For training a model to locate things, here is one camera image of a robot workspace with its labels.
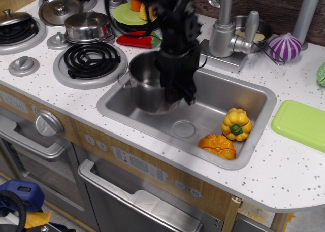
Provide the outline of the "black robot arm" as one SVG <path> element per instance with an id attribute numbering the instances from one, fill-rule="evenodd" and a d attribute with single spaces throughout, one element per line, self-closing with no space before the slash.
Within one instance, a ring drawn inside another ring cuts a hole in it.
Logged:
<path id="1" fill-rule="evenodd" d="M 162 32 L 155 65 L 168 103 L 184 99 L 195 102 L 193 80 L 199 68 L 201 48 L 197 37 L 201 25 L 195 14 L 194 0 L 139 0 L 156 12 Z"/>

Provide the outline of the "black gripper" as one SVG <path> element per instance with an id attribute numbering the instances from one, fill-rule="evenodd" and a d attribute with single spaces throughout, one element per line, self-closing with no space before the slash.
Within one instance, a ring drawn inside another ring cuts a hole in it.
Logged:
<path id="1" fill-rule="evenodd" d="M 160 70 L 160 82 L 165 88 L 167 103 L 173 104 L 180 101 L 183 96 L 189 106 L 195 104 L 196 86 L 193 75 L 199 68 L 199 60 L 199 48 L 192 48 L 180 55 L 159 50 L 156 66 Z"/>

